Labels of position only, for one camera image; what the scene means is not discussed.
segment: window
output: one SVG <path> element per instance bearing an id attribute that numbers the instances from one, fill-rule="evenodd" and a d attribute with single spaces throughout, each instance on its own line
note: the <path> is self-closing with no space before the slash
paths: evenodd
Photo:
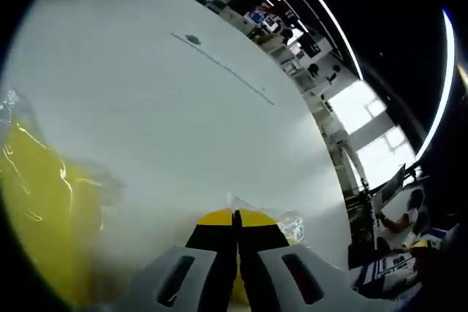
<path id="1" fill-rule="evenodd" d="M 371 189 L 392 178 L 402 164 L 409 167 L 415 162 L 415 153 L 399 127 L 393 127 L 357 154 Z"/>
<path id="2" fill-rule="evenodd" d="M 359 80 L 329 100 L 333 111 L 351 134 L 386 110 L 367 83 Z"/>

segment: black ceiling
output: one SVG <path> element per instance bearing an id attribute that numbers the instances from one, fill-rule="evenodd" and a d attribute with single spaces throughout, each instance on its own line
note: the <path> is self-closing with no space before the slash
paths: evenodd
<path id="1" fill-rule="evenodd" d="M 307 0 L 334 38 L 344 63 L 354 65 L 322 5 Z M 304 23 L 323 33 L 302 0 L 288 0 Z M 442 9 L 453 22 L 458 44 L 468 37 L 467 0 L 325 0 L 338 19 L 361 66 L 370 66 L 406 102 L 428 131 L 445 76 L 446 39 Z M 371 85 L 375 79 L 364 70 Z"/>

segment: black slot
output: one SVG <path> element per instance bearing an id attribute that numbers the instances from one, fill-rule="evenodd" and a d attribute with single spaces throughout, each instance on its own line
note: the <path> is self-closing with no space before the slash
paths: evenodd
<path id="1" fill-rule="evenodd" d="M 172 273 L 167 278 L 157 302 L 166 307 L 172 307 L 177 298 L 177 293 L 182 286 L 190 267 L 195 259 L 190 256 L 181 257 Z"/>
<path id="2" fill-rule="evenodd" d="M 295 254 L 284 255 L 283 262 L 291 272 L 301 292 L 302 298 L 307 305 L 316 303 L 323 298 L 323 290 L 321 290 L 319 284 L 299 257 Z"/>

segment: desk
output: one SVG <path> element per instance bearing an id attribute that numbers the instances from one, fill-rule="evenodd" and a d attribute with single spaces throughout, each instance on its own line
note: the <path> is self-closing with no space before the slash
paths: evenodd
<path id="1" fill-rule="evenodd" d="M 300 92 L 195 1 L 39 0 L 3 78 L 29 100 L 57 151 L 124 184 L 105 213 L 107 262 L 141 267 L 183 245 L 231 193 L 258 208 L 301 211 L 309 244 L 346 268 L 343 195 Z"/>

